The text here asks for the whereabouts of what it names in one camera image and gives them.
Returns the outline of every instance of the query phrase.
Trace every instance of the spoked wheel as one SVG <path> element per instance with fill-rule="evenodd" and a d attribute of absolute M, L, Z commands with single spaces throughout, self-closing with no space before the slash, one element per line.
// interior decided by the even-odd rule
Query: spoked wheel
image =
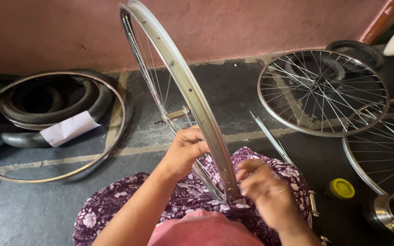
<path fill-rule="evenodd" d="M 261 72 L 258 94 L 281 123 L 323 137 L 368 129 L 386 114 L 390 104 L 386 85 L 371 67 L 325 50 L 300 50 L 275 58 Z M 348 130 L 348 117 L 369 103 L 378 106 L 378 117 Z"/>
<path fill-rule="evenodd" d="M 198 124 L 211 154 L 206 155 L 206 165 L 197 160 L 194 171 L 217 200 L 226 204 L 236 199 L 238 187 L 226 143 L 182 55 L 156 17 L 139 1 L 131 0 L 127 6 L 121 3 L 119 13 L 130 48 L 161 112 L 156 123 L 164 123 L 173 134 Z M 177 108 L 181 100 L 184 106 Z"/>
<path fill-rule="evenodd" d="M 369 104 L 358 113 L 350 118 L 349 129 L 378 116 L 380 107 Z M 343 147 L 364 182 L 378 194 L 394 195 L 394 99 L 388 113 L 378 124 L 364 132 L 343 137 Z"/>

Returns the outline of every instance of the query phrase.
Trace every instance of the hand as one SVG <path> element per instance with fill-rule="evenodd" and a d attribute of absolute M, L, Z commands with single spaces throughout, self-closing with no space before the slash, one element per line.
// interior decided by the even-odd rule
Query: hand
<path fill-rule="evenodd" d="M 200 128 L 193 126 L 177 132 L 158 166 L 178 181 L 191 172 L 191 167 L 197 158 L 209 151 Z"/>
<path fill-rule="evenodd" d="M 304 224 L 291 197 L 288 184 L 278 180 L 272 170 L 260 160 L 245 160 L 237 165 L 236 178 L 243 180 L 239 186 L 242 194 L 256 204 L 265 223 L 276 231 L 292 230 Z"/>

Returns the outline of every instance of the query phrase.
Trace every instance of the yellow container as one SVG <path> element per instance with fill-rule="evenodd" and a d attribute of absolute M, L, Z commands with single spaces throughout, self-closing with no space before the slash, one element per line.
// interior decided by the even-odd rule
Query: yellow container
<path fill-rule="evenodd" d="M 339 199 L 349 199 L 355 195 L 355 189 L 345 179 L 333 179 L 329 182 L 329 190 Z"/>

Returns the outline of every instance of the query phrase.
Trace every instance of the pink wall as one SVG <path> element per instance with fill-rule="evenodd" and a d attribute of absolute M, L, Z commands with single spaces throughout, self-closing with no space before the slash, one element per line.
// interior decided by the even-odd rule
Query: pink wall
<path fill-rule="evenodd" d="M 0 73 L 134 66 L 118 17 L 119 2 L 0 1 Z M 187 61 L 202 61 L 357 40 L 386 0 L 142 2 Z"/>

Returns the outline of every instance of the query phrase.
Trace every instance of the stone floor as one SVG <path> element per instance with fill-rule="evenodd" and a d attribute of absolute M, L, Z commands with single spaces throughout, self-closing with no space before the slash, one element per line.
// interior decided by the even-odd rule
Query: stone floor
<path fill-rule="evenodd" d="M 229 151 L 247 146 L 270 157 L 280 158 L 249 114 L 260 116 L 287 154 L 317 192 L 319 218 L 315 231 L 332 245 L 394 245 L 394 236 L 371 229 L 362 215 L 362 204 L 375 197 L 355 174 L 346 159 L 341 138 L 306 135 L 288 129 L 272 118 L 257 96 L 257 79 L 268 62 L 237 59 L 217 64 L 192 65 L 197 81 L 220 125 Z M 380 71 L 394 98 L 394 57 Z M 100 165 L 61 182 L 18 184 L 0 180 L 0 245 L 71 245 L 75 217 L 85 200 L 97 190 L 137 172 L 150 173 L 172 140 L 170 131 L 154 125 L 160 114 L 139 72 L 115 73 L 129 92 L 134 105 L 132 119 L 117 149 Z M 180 109 L 182 102 L 171 89 L 169 105 Z M 59 148 L 19 149 L 0 142 L 0 172 L 19 179 L 62 175 L 86 164 L 102 153 L 113 140 L 108 120 L 97 129 Z M 356 194 L 337 201 L 324 193 L 334 178 L 349 180 Z"/>

